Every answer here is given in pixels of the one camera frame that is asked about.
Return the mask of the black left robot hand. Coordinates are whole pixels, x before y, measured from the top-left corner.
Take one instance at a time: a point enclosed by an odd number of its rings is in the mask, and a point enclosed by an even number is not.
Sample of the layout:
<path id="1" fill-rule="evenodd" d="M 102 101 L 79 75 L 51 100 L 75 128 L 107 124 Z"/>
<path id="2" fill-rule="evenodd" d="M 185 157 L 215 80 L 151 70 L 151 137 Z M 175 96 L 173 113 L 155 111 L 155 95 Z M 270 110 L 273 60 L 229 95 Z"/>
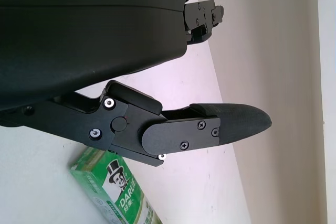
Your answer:
<path id="1" fill-rule="evenodd" d="M 165 111 L 116 81 L 179 58 L 224 16 L 213 0 L 1 0 L 1 126 L 26 126 L 160 166 L 162 155 L 271 127 L 245 104 Z"/>

